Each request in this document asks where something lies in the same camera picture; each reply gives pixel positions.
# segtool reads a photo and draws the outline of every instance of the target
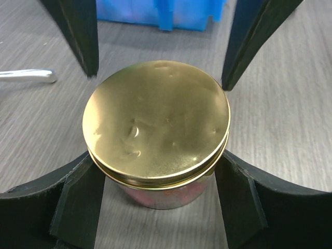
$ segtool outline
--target jar body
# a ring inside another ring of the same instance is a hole
[[[119,184],[131,198],[151,209],[174,209],[199,197],[209,185],[214,174],[207,174],[185,186],[169,190],[140,190]]]

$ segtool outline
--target blue container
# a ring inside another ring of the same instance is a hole
[[[226,0],[96,0],[99,20],[204,31],[210,16],[218,22]]]

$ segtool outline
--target jar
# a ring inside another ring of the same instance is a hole
[[[220,85],[174,61],[116,72],[92,94],[82,121],[95,164],[153,209],[177,208],[203,193],[227,145],[229,125]]]

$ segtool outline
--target gold lid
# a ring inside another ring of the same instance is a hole
[[[219,156],[230,109],[219,84],[181,62],[126,67],[101,83],[83,115],[90,154],[118,182],[158,188],[187,181]]]

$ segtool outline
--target wood grain surface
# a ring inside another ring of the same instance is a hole
[[[100,71],[87,80],[36,0],[0,1],[0,70],[50,68],[59,81],[0,82],[0,191],[86,150],[85,104],[130,64],[177,60],[220,79],[234,0],[201,32],[99,23]],[[229,97],[228,150],[293,183],[332,191],[332,1],[306,1],[262,47]],[[215,183],[193,203],[156,211],[106,181],[95,248],[227,248]]]

